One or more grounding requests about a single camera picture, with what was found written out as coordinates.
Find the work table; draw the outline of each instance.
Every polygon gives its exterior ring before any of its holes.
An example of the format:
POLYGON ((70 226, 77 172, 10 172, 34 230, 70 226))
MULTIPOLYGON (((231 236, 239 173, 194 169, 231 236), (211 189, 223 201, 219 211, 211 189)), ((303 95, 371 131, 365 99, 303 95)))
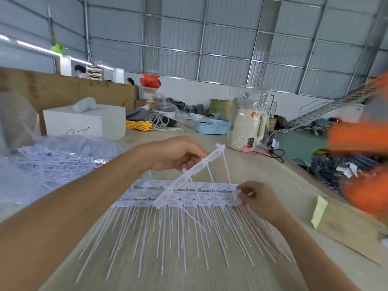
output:
MULTIPOLYGON (((216 148, 216 143, 226 143, 226 136, 213 136, 213 135, 202 135, 191 129, 185 128, 185 135, 192 137, 196 140, 201 146, 203 146, 207 151, 211 152, 216 148)), ((164 140, 170 137, 181 135, 179 133, 164 133, 159 131, 152 132, 140 132, 130 130, 127 131, 125 138, 120 140, 120 143, 127 147, 133 147, 138 144, 148 143, 150 141, 164 140)), ((356 253, 352 249, 318 233, 315 231, 311 225, 312 213, 317 201, 318 195, 324 195, 322 191, 317 189, 315 186, 312 186, 309 182, 305 181, 303 178, 298 176, 287 166, 281 164, 275 159, 266 157, 266 156, 255 156, 249 153, 237 152, 229 147, 225 150, 225 157, 228 164, 228 169, 230 172, 230 178, 232 183, 242 183, 247 180, 262 181, 268 184, 276 193, 279 200, 286 208, 286 210, 291 213, 291 215, 296 218, 296 220, 303 225, 306 231, 317 241, 319 246, 328 254, 328 256, 341 268, 344 272, 362 289, 362 290, 386 290, 388 286, 388 277, 387 269, 385 267, 379 266, 374 262, 368 260, 367 258, 356 253)), ((210 169, 214 182, 218 183, 228 183, 228 178, 226 175, 226 169, 224 165, 224 160, 222 157, 216 159, 214 162, 210 163, 210 169)), ((152 172, 154 179, 163 179, 163 180, 174 180, 180 175, 178 171, 160 171, 152 172)), ((202 170, 197 175, 193 177, 194 181, 203 181, 210 182, 210 175, 207 171, 202 170)), ((89 276, 87 281, 89 283, 85 284, 74 284, 74 275, 80 269, 80 264, 76 259, 76 256, 79 255, 80 250, 83 249, 83 246, 87 242, 87 237, 90 236, 91 231, 87 236, 80 242, 76 249, 69 255, 66 261, 57 269, 57 271, 51 276, 51 278, 46 282, 46 284, 41 288, 42 291, 46 290, 127 290, 128 286, 133 286, 133 290, 142 287, 144 290, 168 290, 169 286, 168 279, 160 279, 160 272, 154 270, 152 267, 149 268, 148 274, 142 274, 142 276, 151 276, 155 277, 152 280, 138 279, 137 278, 137 269, 126 269, 125 266, 121 266, 121 270, 117 277, 109 278, 105 282, 104 274, 101 274, 97 271, 90 271, 89 273, 84 274, 89 276), (129 273, 136 272, 135 279, 132 279, 132 282, 128 282, 129 273), (91 282, 101 281, 100 287, 97 289, 95 285, 91 282)), ((106 248, 107 251, 111 249, 111 242, 102 241, 99 247, 106 248)), ((89 265, 89 269, 97 268, 98 265, 103 264, 102 261, 106 260, 106 253, 101 252, 101 259, 98 257, 94 258, 93 265, 89 265)), ((265 268, 265 264, 255 266, 255 268, 265 268)), ((273 284, 272 279, 263 279, 260 280, 261 283, 257 283, 256 287, 251 287, 249 284, 246 286, 241 286, 242 289, 248 288, 250 290, 303 290, 305 286, 303 285, 303 280, 295 263, 278 261, 276 265, 270 265, 269 268, 273 269, 283 276, 282 280, 286 280, 282 286, 273 284)), ((236 272, 239 269, 239 266, 231 265, 230 271, 236 272)), ((206 276, 221 276, 220 274, 204 273, 199 275, 199 272, 203 270, 197 270, 198 281, 206 281, 206 276)), ((187 279, 189 274, 183 274, 183 277, 187 279)), ((220 285, 212 285, 214 282, 209 281, 209 290, 235 290, 235 287, 231 285, 226 285, 222 287, 222 279, 219 277, 220 285)), ((190 290, 203 289, 198 285, 187 282, 190 284, 190 290)))

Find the yellow rope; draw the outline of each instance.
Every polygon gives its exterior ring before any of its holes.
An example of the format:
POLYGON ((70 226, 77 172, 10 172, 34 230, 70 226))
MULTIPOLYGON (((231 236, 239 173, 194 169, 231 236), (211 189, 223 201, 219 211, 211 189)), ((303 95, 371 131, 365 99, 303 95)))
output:
POLYGON ((127 130, 136 129, 143 132, 152 131, 152 124, 150 121, 125 121, 127 130))

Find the cardboard partition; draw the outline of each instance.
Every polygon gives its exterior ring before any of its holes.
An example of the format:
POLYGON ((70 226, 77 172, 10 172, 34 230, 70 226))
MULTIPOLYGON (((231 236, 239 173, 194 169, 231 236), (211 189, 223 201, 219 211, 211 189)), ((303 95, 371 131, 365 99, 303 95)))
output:
POLYGON ((124 106, 129 111, 139 98, 138 86, 0 67, 0 92, 3 91, 14 91, 32 104, 40 117, 42 135, 46 135, 45 109, 93 97, 98 104, 124 106))

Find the wooden table surface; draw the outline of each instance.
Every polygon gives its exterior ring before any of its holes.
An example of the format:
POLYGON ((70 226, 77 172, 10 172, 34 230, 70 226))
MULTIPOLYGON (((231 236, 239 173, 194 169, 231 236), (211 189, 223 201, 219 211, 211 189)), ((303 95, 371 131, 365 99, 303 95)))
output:
MULTIPOLYGON (((201 135, 185 128, 185 134, 194 138, 207 151, 216 148, 216 143, 225 143, 226 136, 201 135)), ((129 147, 150 141, 163 140, 179 134, 163 133, 159 131, 140 132, 127 131, 121 144, 129 147)), ((366 259, 352 249, 318 233, 311 225, 311 217, 318 195, 325 195, 309 182, 298 176, 285 165, 266 156, 254 156, 248 153, 237 152, 227 147, 225 156, 232 183, 241 183, 246 180, 257 180, 267 183, 273 188, 281 203, 294 218, 317 241, 329 257, 362 289, 386 290, 388 286, 387 268, 366 259)), ((210 163, 214 182, 227 183, 226 169, 222 157, 210 163)), ((180 175, 178 171, 153 172, 154 179, 174 180, 180 175)), ((202 170, 193 177, 194 181, 210 182, 209 173, 202 170)), ((277 255, 277 264, 261 257, 254 250, 255 266, 246 262, 239 249, 233 250, 233 241, 230 240, 230 268, 226 268, 224 258, 215 249, 208 252, 210 270, 207 271, 203 263, 194 262, 195 251, 191 247, 190 235, 187 236, 188 270, 185 274, 181 262, 177 262, 174 255, 166 254, 166 270, 162 276, 159 269, 159 260, 154 255, 145 256, 143 271, 138 278, 137 259, 132 260, 132 238, 124 241, 128 247, 115 267, 113 275, 105 281, 108 267, 107 253, 117 232, 111 232, 104 237, 99 249, 93 255, 88 265, 88 271, 83 274, 78 284, 75 278, 82 266, 83 259, 77 257, 83 249, 92 230, 80 242, 64 263, 56 270, 46 284, 41 288, 46 290, 306 290, 297 265, 289 263, 282 256, 277 255)), ((147 239, 148 244, 155 244, 155 234, 151 232, 147 239)))

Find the floor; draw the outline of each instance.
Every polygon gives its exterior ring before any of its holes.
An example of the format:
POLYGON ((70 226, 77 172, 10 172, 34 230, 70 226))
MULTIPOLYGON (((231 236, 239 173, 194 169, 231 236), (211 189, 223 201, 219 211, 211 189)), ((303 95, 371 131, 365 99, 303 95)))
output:
POLYGON ((310 164, 311 154, 319 148, 326 147, 326 137, 301 131, 288 131, 287 134, 277 133, 277 138, 279 149, 285 151, 284 158, 289 161, 301 158, 310 164))

